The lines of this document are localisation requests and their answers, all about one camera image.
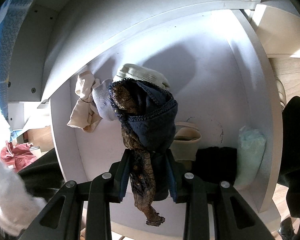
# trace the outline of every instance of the white shelf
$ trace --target white shelf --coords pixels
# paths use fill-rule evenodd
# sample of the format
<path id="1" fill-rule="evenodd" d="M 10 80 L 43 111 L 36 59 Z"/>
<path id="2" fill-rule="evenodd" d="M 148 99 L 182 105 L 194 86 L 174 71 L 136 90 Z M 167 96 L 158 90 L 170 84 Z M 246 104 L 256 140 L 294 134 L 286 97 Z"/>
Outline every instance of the white shelf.
<path id="1" fill-rule="evenodd" d="M 275 230 L 280 215 L 272 195 L 281 159 L 281 108 L 267 56 L 243 14 L 219 10 L 167 21 L 129 36 L 98 55 L 87 68 L 102 81 L 112 78 L 125 63 L 166 76 L 178 101 L 176 121 L 191 118 L 198 125 L 202 148 L 237 147 L 239 128 L 244 125 L 261 130 L 267 139 L 264 158 L 254 183 L 242 194 L 269 229 Z M 73 75 L 51 96 L 50 105 L 62 171 L 66 180 L 83 182 L 108 171 L 113 162 L 120 161 L 125 147 L 118 120 L 102 120 L 93 133 L 66 125 L 78 99 L 76 78 Z M 154 208 L 166 218 L 158 228 L 145 225 L 128 186 L 123 202 L 111 204 L 112 222 L 133 230 L 182 236 L 185 205 L 168 198 L 155 202 Z M 265 212 L 271 216 L 262 216 Z"/>
<path id="2" fill-rule="evenodd" d="M 28 11 L 11 57 L 9 102 L 36 101 L 40 104 L 43 65 L 57 15 L 55 11 L 39 5 Z"/>
<path id="3" fill-rule="evenodd" d="M 254 7 L 250 0 L 71 0 L 52 32 L 42 100 L 93 58 L 136 33 L 204 11 Z"/>

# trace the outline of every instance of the pink fabric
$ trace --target pink fabric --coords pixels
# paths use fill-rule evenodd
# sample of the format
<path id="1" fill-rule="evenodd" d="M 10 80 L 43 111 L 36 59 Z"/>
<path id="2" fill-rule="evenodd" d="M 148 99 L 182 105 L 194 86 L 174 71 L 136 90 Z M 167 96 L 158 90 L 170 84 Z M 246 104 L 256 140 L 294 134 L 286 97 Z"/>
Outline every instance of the pink fabric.
<path id="1" fill-rule="evenodd" d="M 13 147 L 12 142 L 6 141 L 6 146 L 0 151 L 0 160 L 18 172 L 24 167 L 37 160 L 37 157 L 30 152 L 31 145 L 22 143 Z"/>

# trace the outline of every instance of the folded sock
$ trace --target folded sock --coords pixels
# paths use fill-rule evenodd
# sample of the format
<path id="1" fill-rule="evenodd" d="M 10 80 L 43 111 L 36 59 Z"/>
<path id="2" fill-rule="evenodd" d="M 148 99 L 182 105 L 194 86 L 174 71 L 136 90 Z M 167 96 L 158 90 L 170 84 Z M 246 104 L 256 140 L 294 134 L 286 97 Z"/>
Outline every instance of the folded sock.
<path id="1" fill-rule="evenodd" d="M 170 87 L 168 80 L 160 72 L 134 64 L 124 64 L 120 67 L 116 76 L 113 78 L 113 82 L 120 81 L 124 78 L 148 81 L 165 90 Z"/>
<path id="2" fill-rule="evenodd" d="M 114 114 L 109 98 L 109 85 L 112 79 L 104 80 L 100 86 L 92 90 L 93 101 L 96 104 L 99 115 L 108 121 L 118 119 Z"/>

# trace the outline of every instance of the wooden surface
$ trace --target wooden surface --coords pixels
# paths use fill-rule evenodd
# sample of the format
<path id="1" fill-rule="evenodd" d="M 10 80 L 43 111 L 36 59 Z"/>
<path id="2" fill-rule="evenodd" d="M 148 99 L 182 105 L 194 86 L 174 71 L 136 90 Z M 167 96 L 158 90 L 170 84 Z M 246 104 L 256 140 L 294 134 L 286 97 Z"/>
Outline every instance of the wooden surface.
<path id="1" fill-rule="evenodd" d="M 287 187 L 277 184 L 272 198 L 281 215 L 281 221 L 290 216 L 290 212 L 286 202 L 287 191 Z M 297 233 L 300 225 L 300 219 L 292 218 L 292 223 L 294 232 Z M 275 237 L 275 240 L 282 240 L 277 231 L 274 231 L 272 235 Z"/>
<path id="2" fill-rule="evenodd" d="M 274 75 L 281 80 L 285 88 L 287 102 L 294 96 L 300 96 L 300 58 L 270 58 L 269 61 Z M 287 187 L 277 184 L 272 198 L 279 210 L 281 220 L 290 216 L 286 202 L 287 191 Z M 292 218 L 292 222 L 297 233 L 300 219 Z M 272 235 L 276 240 L 281 240 L 277 232 L 273 232 Z"/>
<path id="3" fill-rule="evenodd" d="M 274 75 L 282 82 L 287 102 L 294 96 L 300 97 L 300 58 L 270 58 Z"/>
<path id="4" fill-rule="evenodd" d="M 28 140 L 34 146 L 40 146 L 41 152 L 47 152 L 54 148 L 50 126 L 28 130 Z"/>

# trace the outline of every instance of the blue blanket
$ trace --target blue blanket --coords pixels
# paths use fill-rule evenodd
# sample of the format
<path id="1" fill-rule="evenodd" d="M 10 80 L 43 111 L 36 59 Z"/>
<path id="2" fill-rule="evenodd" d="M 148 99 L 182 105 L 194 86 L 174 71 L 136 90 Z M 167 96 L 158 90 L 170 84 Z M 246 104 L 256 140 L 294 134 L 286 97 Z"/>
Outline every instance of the blue blanket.
<path id="1" fill-rule="evenodd" d="M 8 119 L 8 82 L 13 47 L 34 0 L 6 0 L 0 8 L 0 111 Z"/>

